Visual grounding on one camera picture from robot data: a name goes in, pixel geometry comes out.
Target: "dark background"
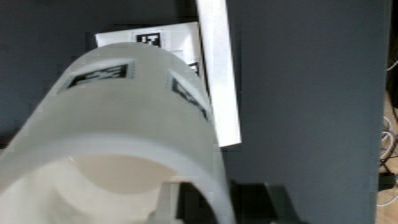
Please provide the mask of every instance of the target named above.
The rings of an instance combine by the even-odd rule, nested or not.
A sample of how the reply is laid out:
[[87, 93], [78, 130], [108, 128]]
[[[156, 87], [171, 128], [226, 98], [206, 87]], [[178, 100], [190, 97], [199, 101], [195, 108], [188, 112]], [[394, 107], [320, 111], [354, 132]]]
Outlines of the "dark background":
[[[286, 186], [315, 224], [375, 223], [389, 3], [227, 1], [243, 133], [227, 174]], [[92, 34], [192, 21], [192, 8], [183, 0], [0, 2], [4, 147]]]

